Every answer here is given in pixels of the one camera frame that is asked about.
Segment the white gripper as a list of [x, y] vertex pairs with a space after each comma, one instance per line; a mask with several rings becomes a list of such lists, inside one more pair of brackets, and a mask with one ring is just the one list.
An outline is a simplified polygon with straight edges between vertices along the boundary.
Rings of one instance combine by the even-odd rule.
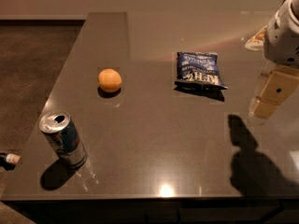
[[285, 0], [245, 48], [264, 50], [267, 60], [283, 64], [261, 73], [250, 104], [253, 117], [268, 119], [299, 87], [299, 69], [294, 68], [299, 66], [299, 0]]

